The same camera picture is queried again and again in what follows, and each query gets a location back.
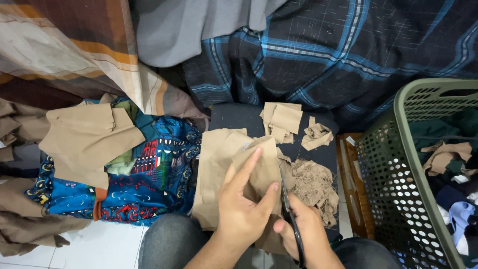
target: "striped fabric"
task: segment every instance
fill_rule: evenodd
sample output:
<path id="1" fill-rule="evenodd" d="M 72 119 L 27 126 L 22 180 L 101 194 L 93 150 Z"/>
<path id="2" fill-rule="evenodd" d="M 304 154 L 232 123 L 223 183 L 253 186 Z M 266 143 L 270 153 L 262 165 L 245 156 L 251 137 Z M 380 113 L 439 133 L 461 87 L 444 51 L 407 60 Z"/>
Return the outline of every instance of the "striped fabric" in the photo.
<path id="1" fill-rule="evenodd" d="M 146 114 L 202 116 L 138 62 L 127 0 L 0 0 L 0 36 L 0 97 L 53 109 L 110 92 Z"/>
<path id="2" fill-rule="evenodd" d="M 478 5 L 467 0 L 289 0 L 267 29 L 203 40 L 183 63 L 205 106 L 301 103 L 366 129 L 418 78 L 478 78 Z"/>

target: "black scissors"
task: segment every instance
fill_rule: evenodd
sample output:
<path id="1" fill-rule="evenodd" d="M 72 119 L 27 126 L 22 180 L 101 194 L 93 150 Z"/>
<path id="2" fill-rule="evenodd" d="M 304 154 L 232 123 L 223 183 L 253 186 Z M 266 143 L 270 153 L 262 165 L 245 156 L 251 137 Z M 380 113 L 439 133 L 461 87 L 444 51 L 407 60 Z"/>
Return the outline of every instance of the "black scissors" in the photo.
<path id="1" fill-rule="evenodd" d="M 304 244 L 302 243 L 302 238 L 299 233 L 299 227 L 297 226 L 297 222 L 295 222 L 295 217 L 294 217 L 294 214 L 292 213 L 291 206 L 289 204 L 289 197 L 287 197 L 287 188 L 285 186 L 284 174 L 282 172 L 282 164 L 280 161 L 279 161 L 279 168 L 281 170 L 281 179 L 282 179 L 282 194 L 281 194 L 282 215 L 284 216 L 284 220 L 287 221 L 291 225 L 292 229 L 294 230 L 295 241 L 297 243 L 297 250 L 299 251 L 299 260 L 294 259 L 294 262 L 298 267 L 304 268 L 305 267 Z"/>

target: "jeans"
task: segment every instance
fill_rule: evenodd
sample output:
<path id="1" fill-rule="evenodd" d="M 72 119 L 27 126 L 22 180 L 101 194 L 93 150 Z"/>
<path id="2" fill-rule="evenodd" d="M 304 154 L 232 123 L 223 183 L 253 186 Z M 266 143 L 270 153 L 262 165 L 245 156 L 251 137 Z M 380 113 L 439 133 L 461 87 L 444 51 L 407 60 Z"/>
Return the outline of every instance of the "jeans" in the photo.
<path id="1" fill-rule="evenodd" d="M 183 269 L 208 240 L 196 220 L 165 214 L 144 235 L 138 269 Z M 400 268 L 384 246 L 369 239 L 345 239 L 334 251 L 346 269 Z"/>

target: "laundry basket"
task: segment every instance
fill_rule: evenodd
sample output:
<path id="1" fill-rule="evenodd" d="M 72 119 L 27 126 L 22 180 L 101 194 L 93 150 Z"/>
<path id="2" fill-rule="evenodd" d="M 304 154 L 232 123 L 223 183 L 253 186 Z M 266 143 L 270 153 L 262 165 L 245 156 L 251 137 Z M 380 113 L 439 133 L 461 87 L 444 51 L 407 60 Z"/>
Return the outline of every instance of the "laundry basket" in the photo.
<path id="1" fill-rule="evenodd" d="M 405 269 L 465 268 L 430 191 L 408 123 L 474 107 L 478 80 L 415 80 L 355 143 L 376 240 Z"/>

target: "dark blue checkered cloth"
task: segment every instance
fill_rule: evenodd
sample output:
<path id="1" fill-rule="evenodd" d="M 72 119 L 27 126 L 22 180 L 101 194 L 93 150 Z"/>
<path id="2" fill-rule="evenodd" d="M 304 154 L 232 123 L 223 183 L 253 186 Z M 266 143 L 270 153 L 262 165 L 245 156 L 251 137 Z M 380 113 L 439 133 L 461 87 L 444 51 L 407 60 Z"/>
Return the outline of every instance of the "dark blue checkered cloth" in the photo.
<path id="1" fill-rule="evenodd" d="M 267 29 L 202 41 L 183 63 L 209 106 L 286 101 L 366 129 L 418 78 L 478 78 L 474 0 L 290 0 Z"/>

